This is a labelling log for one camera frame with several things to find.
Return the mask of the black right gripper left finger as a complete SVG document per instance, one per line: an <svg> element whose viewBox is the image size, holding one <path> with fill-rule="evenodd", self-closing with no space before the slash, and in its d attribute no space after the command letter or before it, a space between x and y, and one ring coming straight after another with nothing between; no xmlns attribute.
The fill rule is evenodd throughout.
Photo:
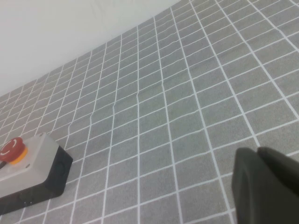
<svg viewBox="0 0 299 224"><path fill-rule="evenodd" d="M248 147L236 150L232 192L239 224L297 224L299 187L287 187Z"/></svg>

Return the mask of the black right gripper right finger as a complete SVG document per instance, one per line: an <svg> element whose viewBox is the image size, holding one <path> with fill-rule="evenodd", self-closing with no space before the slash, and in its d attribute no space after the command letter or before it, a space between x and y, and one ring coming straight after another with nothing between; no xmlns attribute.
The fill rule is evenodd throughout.
<svg viewBox="0 0 299 224"><path fill-rule="evenodd" d="M287 187L299 186L299 163L270 147L259 147L257 154L278 180Z"/></svg>

